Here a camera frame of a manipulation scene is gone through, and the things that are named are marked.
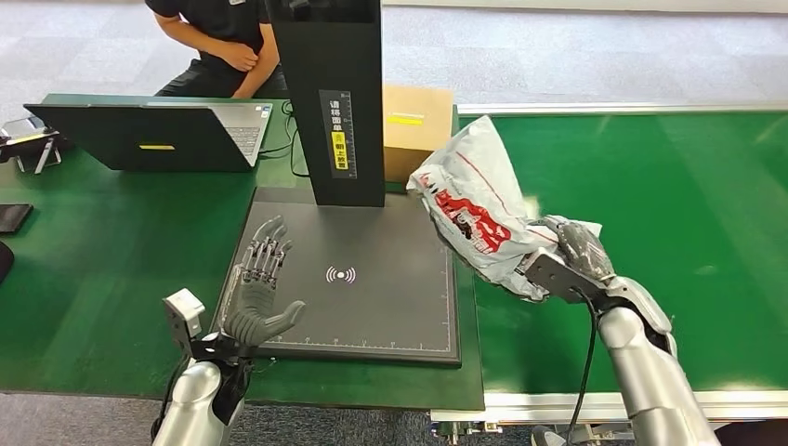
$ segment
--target black shirt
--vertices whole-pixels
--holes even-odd
[[[263,47],[260,23],[269,23],[264,0],[145,0],[156,14],[178,14],[201,33],[225,42],[237,42],[256,53]],[[211,68],[233,70],[227,62],[204,51],[200,59]]]

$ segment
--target laptop keyboard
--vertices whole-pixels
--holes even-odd
[[[244,155],[251,155],[257,149],[260,127],[225,127],[225,130]]]

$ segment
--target person's arm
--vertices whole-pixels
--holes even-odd
[[[165,17],[154,12],[153,16],[162,31],[173,40],[224,59],[232,68],[240,72],[248,72],[257,64],[257,54],[249,46],[235,42],[224,42],[205,35],[181,20],[179,14]]]
[[[260,23],[260,33],[263,35],[263,47],[258,53],[257,64],[246,74],[241,86],[232,95],[233,98],[251,98],[257,89],[266,83],[279,64],[279,50],[276,47],[273,28],[268,23]]]

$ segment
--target cardboard box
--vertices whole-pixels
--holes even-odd
[[[406,182],[452,137],[453,94],[441,88],[383,85],[386,181]]]

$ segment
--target gray carpet floor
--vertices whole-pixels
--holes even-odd
[[[788,17],[384,8],[384,75],[459,103],[788,100]],[[194,52],[141,1],[0,0],[0,123],[48,92],[149,95]],[[0,395],[0,444],[141,445],[158,403]],[[424,413],[250,407],[235,445],[432,445]],[[464,444],[525,445],[527,428]]]

